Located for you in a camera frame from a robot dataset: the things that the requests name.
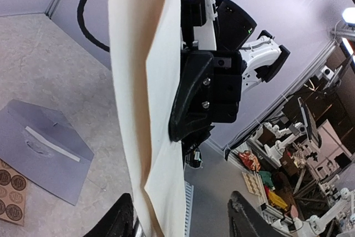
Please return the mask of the ornate bordered letter sheet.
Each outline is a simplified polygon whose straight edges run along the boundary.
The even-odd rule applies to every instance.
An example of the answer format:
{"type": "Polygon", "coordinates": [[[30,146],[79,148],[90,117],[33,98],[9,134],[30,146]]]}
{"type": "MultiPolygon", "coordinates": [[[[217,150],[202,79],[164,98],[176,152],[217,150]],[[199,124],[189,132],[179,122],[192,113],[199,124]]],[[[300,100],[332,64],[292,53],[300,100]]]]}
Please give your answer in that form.
{"type": "Polygon", "coordinates": [[[168,133],[180,80],[180,0],[108,0],[108,13],[134,208],[146,236],[184,236],[182,151],[168,133]]]}

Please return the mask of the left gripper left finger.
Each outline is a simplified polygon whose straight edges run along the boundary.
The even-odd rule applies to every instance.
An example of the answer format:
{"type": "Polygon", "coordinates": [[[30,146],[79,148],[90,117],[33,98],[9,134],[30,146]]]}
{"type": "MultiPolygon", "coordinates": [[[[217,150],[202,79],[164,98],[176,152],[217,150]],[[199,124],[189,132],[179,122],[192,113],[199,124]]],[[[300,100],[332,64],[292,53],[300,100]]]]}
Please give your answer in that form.
{"type": "Polygon", "coordinates": [[[93,228],[93,236],[134,236],[134,207],[131,195],[124,193],[93,228]]]}

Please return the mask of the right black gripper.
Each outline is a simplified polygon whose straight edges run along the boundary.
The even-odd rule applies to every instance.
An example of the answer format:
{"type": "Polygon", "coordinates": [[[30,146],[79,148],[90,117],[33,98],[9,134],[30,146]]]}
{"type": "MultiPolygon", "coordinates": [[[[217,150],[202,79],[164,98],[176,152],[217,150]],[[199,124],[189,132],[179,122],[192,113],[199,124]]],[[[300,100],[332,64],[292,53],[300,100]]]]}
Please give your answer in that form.
{"type": "Polygon", "coordinates": [[[169,119],[170,140],[182,140],[183,151],[197,149],[215,127],[209,109],[213,123],[233,123],[243,71],[238,51],[182,51],[180,81],[169,119]]]}

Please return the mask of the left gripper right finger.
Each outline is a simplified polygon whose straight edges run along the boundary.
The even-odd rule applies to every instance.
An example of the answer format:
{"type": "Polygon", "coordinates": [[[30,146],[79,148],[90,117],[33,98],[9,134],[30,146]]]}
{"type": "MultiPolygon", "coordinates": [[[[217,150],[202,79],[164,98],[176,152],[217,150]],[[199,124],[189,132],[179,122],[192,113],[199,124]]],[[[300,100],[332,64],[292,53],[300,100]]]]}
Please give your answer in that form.
{"type": "Polygon", "coordinates": [[[229,217],[229,236],[275,236],[272,226],[243,197],[233,191],[227,204],[229,217]]]}

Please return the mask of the beige letter sheet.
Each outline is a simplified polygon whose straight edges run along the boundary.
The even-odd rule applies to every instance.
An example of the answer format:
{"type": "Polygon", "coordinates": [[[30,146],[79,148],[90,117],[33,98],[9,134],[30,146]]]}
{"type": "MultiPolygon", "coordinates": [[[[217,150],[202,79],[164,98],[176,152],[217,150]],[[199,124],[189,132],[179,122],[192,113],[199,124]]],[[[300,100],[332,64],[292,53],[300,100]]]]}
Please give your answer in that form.
{"type": "Polygon", "coordinates": [[[25,130],[30,133],[32,136],[34,136],[39,142],[41,142],[42,144],[50,147],[51,149],[55,150],[58,153],[61,153],[62,155],[65,155],[68,158],[71,158],[72,160],[76,161],[76,162],[80,162],[80,157],[64,150],[63,148],[55,145],[54,143],[50,142],[49,140],[47,140],[44,136],[42,136],[41,134],[39,134],[38,132],[36,132],[34,129],[32,129],[29,126],[25,127],[25,130]]]}

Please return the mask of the grey envelope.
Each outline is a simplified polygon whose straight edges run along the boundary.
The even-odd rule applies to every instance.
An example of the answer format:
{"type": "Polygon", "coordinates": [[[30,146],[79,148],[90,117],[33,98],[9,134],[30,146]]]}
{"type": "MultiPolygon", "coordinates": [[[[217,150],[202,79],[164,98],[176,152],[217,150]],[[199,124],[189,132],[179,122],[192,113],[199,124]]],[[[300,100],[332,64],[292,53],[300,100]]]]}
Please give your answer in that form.
{"type": "Polygon", "coordinates": [[[15,99],[1,109],[1,159],[67,203],[77,204],[93,158],[93,151],[61,111],[15,99]],[[42,144],[26,126],[80,157],[80,162],[42,144]]]}

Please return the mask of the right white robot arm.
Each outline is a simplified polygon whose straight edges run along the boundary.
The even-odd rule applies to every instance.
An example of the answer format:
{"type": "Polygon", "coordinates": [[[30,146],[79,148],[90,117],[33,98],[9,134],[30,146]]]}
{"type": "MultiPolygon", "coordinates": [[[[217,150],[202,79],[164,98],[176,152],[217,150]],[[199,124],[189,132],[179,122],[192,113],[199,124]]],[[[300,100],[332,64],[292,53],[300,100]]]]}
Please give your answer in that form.
{"type": "Polygon", "coordinates": [[[181,143],[183,152],[204,142],[215,123],[233,123],[242,95],[270,82],[290,55],[268,31],[249,41],[256,22],[233,1],[217,0],[212,11],[217,48],[203,50],[194,36],[194,28],[207,23],[202,5],[184,2],[181,7],[186,46],[180,52],[180,82],[170,114],[169,137],[181,143]]]}

